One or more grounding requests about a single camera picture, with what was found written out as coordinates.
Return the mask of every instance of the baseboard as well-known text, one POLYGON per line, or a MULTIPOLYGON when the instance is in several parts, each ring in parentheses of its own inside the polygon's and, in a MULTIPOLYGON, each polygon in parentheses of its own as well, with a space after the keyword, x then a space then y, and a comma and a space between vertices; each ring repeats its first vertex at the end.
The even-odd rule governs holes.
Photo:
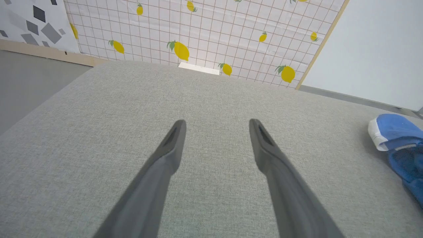
POLYGON ((331 97, 331 98, 335 98, 335 99, 339 99, 339 100, 343 100, 343 101, 347 101, 347 102, 353 102, 353 103, 357 103, 357 104, 361 104, 361 105, 366 105, 366 106, 370 106, 370 107, 373 107, 373 108, 379 108, 379 109, 387 110, 387 111, 390 111, 390 112, 394 112, 394 113, 398 113, 398 114, 402 114, 402 115, 406 115, 406 116, 412 116, 412 117, 419 118, 413 111, 411 111, 409 109, 397 108, 397 107, 392 106, 392 105, 387 105, 387 104, 384 104, 384 103, 375 102, 375 101, 367 100, 367 99, 360 98, 360 97, 354 97, 354 96, 349 96, 349 95, 345 95, 345 94, 335 93, 335 92, 332 92, 332 91, 326 91, 326 90, 323 90, 323 89, 318 89, 318 88, 305 86, 305 85, 301 85, 301 87, 298 90, 303 91, 303 92, 307 92, 307 93, 325 96, 325 97, 331 97))
POLYGON ((51 47, 26 44, 22 42, 12 42, 2 39, 0 39, 0 50, 60 60, 74 64, 82 64, 92 67, 109 62, 108 60, 95 58, 83 54, 62 51, 51 47))

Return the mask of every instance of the fabric texture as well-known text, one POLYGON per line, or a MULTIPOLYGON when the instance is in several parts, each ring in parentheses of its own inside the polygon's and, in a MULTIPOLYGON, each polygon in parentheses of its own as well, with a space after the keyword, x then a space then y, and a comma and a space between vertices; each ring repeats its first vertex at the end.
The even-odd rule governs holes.
POLYGON ((368 132, 423 208, 423 131, 407 118, 387 113, 371 120, 368 132))
POLYGON ((187 137, 159 237, 276 237, 251 118, 347 237, 423 233, 417 202, 367 133, 386 111, 253 84, 140 62, 90 69, 0 136, 0 237, 92 236, 178 119, 187 137))

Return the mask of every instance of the white fabric edge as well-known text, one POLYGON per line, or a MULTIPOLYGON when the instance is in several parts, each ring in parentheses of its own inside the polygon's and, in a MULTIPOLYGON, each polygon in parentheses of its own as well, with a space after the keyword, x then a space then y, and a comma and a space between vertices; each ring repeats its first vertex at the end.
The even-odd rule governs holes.
POLYGON ((368 132, 371 139, 373 140, 374 145, 379 151, 388 151, 388 148, 385 145, 385 142, 387 142, 388 139, 386 139, 380 133, 379 126, 377 124, 377 118, 369 122, 368 132))
POLYGON ((395 150, 396 151, 399 151, 399 150, 401 150, 401 149, 408 149, 408 148, 413 148, 413 147, 416 147, 417 145, 416 144, 406 144, 406 145, 404 145, 404 146, 400 146, 400 147, 398 147, 398 148, 395 148, 395 150))

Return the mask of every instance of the wooden trim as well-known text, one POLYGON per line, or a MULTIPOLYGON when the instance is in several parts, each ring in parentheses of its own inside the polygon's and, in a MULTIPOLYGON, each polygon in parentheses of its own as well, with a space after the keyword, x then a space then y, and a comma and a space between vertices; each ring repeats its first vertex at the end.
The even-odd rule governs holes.
POLYGON ((97 66, 108 60, 91 57, 88 55, 71 53, 67 51, 58 50, 51 47, 26 44, 22 42, 12 42, 0 39, 0 50, 6 50, 26 55, 34 55, 43 58, 55 59, 74 64, 82 64, 87 66, 97 66))
POLYGON ((341 18, 341 15, 343 13, 343 11, 345 10, 346 6, 348 5, 349 0, 345 0, 344 4, 342 5, 341 9, 338 12, 338 15, 336 15, 335 20, 333 21, 332 25, 330 26, 326 37, 323 39, 323 42, 320 44, 320 47, 318 48, 316 54, 314 55, 313 59, 311 60, 310 64, 308 65, 307 69, 305 70, 305 73, 303 74, 301 80, 299 81, 297 87, 295 88, 295 90, 298 90, 299 87, 301 86, 302 82, 304 81, 305 77, 308 74, 308 71, 310 71, 311 67, 313 66, 314 62, 316 61, 318 55, 320 54, 321 50, 323 49, 324 44, 326 44, 327 39, 329 38, 330 34, 332 33, 333 29, 336 26, 336 23, 338 23, 339 19, 341 18))

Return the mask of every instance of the grid pattern backdrop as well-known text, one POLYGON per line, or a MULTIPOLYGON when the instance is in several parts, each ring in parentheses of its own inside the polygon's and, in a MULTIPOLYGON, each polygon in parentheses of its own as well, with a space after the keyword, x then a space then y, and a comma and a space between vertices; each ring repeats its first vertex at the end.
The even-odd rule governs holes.
POLYGON ((187 62, 226 77, 295 88, 344 0, 64 2, 84 55, 170 66, 187 62), (230 66, 230 76, 221 63, 230 66), (285 65, 295 71, 290 83, 275 71, 285 65))

